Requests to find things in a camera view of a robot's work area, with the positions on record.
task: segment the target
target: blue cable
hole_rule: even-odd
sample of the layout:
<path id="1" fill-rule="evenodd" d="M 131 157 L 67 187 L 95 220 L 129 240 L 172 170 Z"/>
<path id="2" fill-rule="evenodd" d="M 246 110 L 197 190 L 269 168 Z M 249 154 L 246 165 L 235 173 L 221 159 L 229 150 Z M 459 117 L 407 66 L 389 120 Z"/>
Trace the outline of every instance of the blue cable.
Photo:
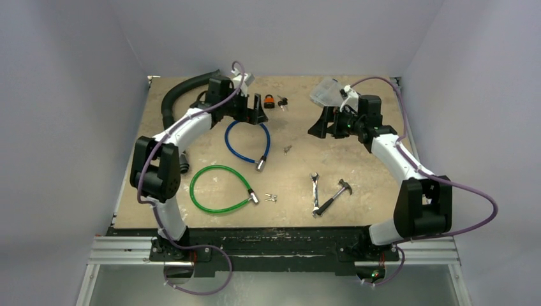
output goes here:
<path id="1" fill-rule="evenodd" d="M 240 121 L 233 121 L 231 122 L 231 124 L 227 127 L 227 129 L 225 130 L 225 135 L 224 135 L 224 140 L 225 140 L 225 145 L 227 146 L 227 148 L 229 149 L 229 151 L 231 151 L 231 153 L 233 153 L 233 155 L 237 156 L 238 158 L 242 159 L 243 161 L 247 161 L 249 163 L 257 163 L 255 160 L 251 159 L 251 158 L 248 158 L 246 156 L 243 156 L 241 155 L 240 153 L 238 153 L 237 151 L 235 151 L 235 149 L 233 149 L 233 147 L 231 147 L 231 145 L 229 144 L 229 131 L 231 131 L 231 129 L 237 124 L 239 123 Z M 271 134 L 269 134 L 269 130 L 267 129 L 267 127 L 265 126 L 265 124 L 260 124 L 260 126 L 263 128 L 263 130 L 265 131 L 265 135 L 267 135 L 267 146 L 265 148 L 265 154 L 263 154 L 263 156 L 267 156 L 269 155 L 269 150 L 271 149 Z"/>

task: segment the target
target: hammer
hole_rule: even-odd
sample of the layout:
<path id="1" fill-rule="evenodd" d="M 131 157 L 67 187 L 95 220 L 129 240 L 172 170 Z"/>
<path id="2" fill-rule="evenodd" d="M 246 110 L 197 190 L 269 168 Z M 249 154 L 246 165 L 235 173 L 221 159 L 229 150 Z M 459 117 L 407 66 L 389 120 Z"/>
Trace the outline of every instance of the hammer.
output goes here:
<path id="1" fill-rule="evenodd" d="M 332 198 L 327 200 L 325 204 L 320 207 L 320 209 L 316 210 L 317 215 L 321 215 L 322 213 L 324 213 L 325 210 L 332 204 L 334 199 L 338 198 L 338 196 L 344 191 L 348 190 L 350 192 L 350 195 L 353 194 L 352 187 L 348 183 L 344 182 L 343 179 L 340 179 L 338 184 L 342 185 L 342 188 L 335 195 L 333 195 Z"/>

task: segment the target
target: green cable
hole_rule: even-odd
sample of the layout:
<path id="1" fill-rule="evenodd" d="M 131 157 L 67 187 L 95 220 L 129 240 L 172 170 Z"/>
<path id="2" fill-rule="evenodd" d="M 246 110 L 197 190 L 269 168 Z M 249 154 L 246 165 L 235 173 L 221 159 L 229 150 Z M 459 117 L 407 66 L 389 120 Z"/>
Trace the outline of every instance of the green cable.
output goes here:
<path id="1" fill-rule="evenodd" d="M 214 164 L 214 165 L 211 165 L 211 166 L 207 166 L 201 170 L 199 170 L 199 172 L 197 172 L 193 178 L 191 179 L 191 182 L 189 183 L 189 197 L 191 198 L 191 201 L 195 204 L 195 206 L 197 206 L 200 210 L 203 210 L 204 212 L 209 212 L 211 214 L 223 214 L 225 212 L 231 212 L 237 208 L 241 208 L 243 205 L 245 205 L 246 203 L 248 203 L 250 201 L 250 199 L 246 199 L 238 204 L 235 204 L 231 207 L 227 207 L 227 208 L 222 208 L 222 209 L 210 209 L 210 208 L 207 208 L 207 207 L 204 207 L 203 205 L 199 204 L 197 202 L 197 200 L 195 199 L 195 195 L 193 194 L 193 188 L 195 186 L 195 182 L 197 181 L 197 179 L 199 178 L 199 176 L 201 176 L 201 174 L 209 171 L 209 170 L 212 170 L 212 169 L 223 169 L 223 170 L 226 170 L 226 171 L 229 171 L 231 173 L 233 173 L 234 175 L 236 175 L 241 181 L 242 183 L 246 186 L 246 188 L 248 189 L 248 193 L 250 192 L 251 190 L 251 187 L 250 187 L 250 184 L 248 184 L 248 181 L 242 177 L 242 175 L 237 172 L 236 170 L 234 170 L 233 168 L 229 168 L 228 166 L 222 166 L 220 164 Z"/>

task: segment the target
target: beige work surface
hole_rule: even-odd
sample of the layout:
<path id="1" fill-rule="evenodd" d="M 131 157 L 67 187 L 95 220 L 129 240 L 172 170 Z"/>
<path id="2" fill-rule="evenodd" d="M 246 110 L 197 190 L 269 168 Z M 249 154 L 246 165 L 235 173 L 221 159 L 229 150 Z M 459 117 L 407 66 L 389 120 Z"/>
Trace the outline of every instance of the beige work surface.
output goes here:
<path id="1" fill-rule="evenodd" d="M 334 76 L 342 84 L 351 84 L 360 76 Z M 262 173 L 255 165 L 235 157 L 226 148 L 224 132 L 232 119 L 227 117 L 198 138 L 188 148 L 190 171 L 182 176 L 177 200 L 182 218 L 191 227 L 282 227 L 282 226 L 354 226 L 380 222 L 392 216 L 399 187 L 381 161 L 369 154 L 352 136 L 319 139 L 308 135 L 308 129 L 319 118 L 322 108 L 310 101 L 309 93 L 323 79 L 322 76 L 263 76 L 249 87 L 253 94 L 263 97 L 272 94 L 289 100 L 288 111 L 276 107 L 265 110 L 269 121 L 271 146 Z M 145 106 L 139 136 L 152 136 L 162 131 L 161 100 L 173 86 L 185 78 L 155 78 Z M 206 89 L 195 89 L 175 104 L 175 118 L 181 118 L 197 94 Z M 399 134 L 403 121 L 392 88 L 380 80 L 359 84 L 357 91 L 375 94 L 382 99 L 383 123 L 392 125 Z M 265 134 L 260 126 L 242 123 L 230 132 L 230 143 L 239 153 L 259 160 L 265 149 Z M 292 148 L 284 155 L 283 148 Z M 241 173 L 263 200 L 265 193 L 277 194 L 278 201 L 250 202 L 229 214 L 208 214 L 190 200 L 189 185 L 193 175 L 211 164 L 232 167 Z M 353 194 L 342 194 L 322 217 L 312 217 L 313 196 L 311 172 L 318 172 L 319 199 L 324 203 L 338 191 L 339 179 L 349 182 Z M 248 197 L 246 188 L 232 173 L 211 170 L 204 173 L 195 185 L 195 196 L 208 208 L 225 208 Z M 125 184 L 121 194 L 115 228 L 155 228 L 156 221 L 149 205 L 136 200 L 136 190 Z"/>

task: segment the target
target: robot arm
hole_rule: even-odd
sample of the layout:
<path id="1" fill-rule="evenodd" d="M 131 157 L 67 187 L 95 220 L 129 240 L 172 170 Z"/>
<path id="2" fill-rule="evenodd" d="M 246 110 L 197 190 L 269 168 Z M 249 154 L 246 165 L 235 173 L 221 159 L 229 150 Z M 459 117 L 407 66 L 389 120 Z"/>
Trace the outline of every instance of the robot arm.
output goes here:
<path id="1" fill-rule="evenodd" d="M 451 228 L 452 191 L 451 186 L 440 184 L 423 177 L 397 150 L 400 146 L 417 168 L 422 165 L 398 141 L 392 126 L 384 126 L 381 115 L 382 101 L 378 96 L 359 96 L 348 85 L 341 90 L 344 103 L 338 107 L 325 106 L 323 112 L 308 133 L 325 138 L 327 133 L 334 138 L 350 135 L 358 137 L 368 152 L 374 154 L 389 169 L 401 186 L 393 218 L 372 224 L 368 228 L 369 245 L 388 245 L 392 242 L 421 235 L 444 233 Z M 357 111 L 345 109 L 357 97 Z"/>
<path id="2" fill-rule="evenodd" d="M 181 184 L 179 156 L 194 140 L 212 129 L 224 116 L 231 116 L 235 120 L 250 124 L 268 121 L 263 112 L 259 94 L 255 94 L 254 107 L 248 108 L 248 85 L 254 80 L 253 75 L 245 73 L 244 82 L 241 84 L 240 72 L 235 69 L 233 74 L 234 77 L 231 79 L 225 76 L 212 77 L 209 81 L 205 101 L 196 101 L 190 106 L 179 121 L 186 120 L 186 118 L 189 118 L 189 120 L 176 131 L 172 131 L 172 128 L 176 125 L 173 124 L 170 128 L 154 135 L 152 138 L 142 136 L 135 143 L 130 184 L 132 187 L 137 188 L 142 169 L 150 152 L 160 139 L 165 135 L 170 135 L 168 140 L 161 144 L 154 157 L 154 159 L 159 159 L 159 165 L 151 164 L 144 178 L 142 178 L 143 187 L 141 193 L 142 196 L 154 203 L 159 219 L 163 223 L 162 228 L 166 228 L 169 235 L 176 241 L 180 240 L 186 231 L 186 225 L 182 220 L 175 197 Z M 213 110 L 211 113 L 195 115 L 223 101 L 237 87 L 241 89 L 230 102 Z M 250 197 L 253 201 L 258 201 L 255 194 L 251 193 Z M 163 238 L 166 238 L 161 229 L 158 230 L 158 233 Z"/>

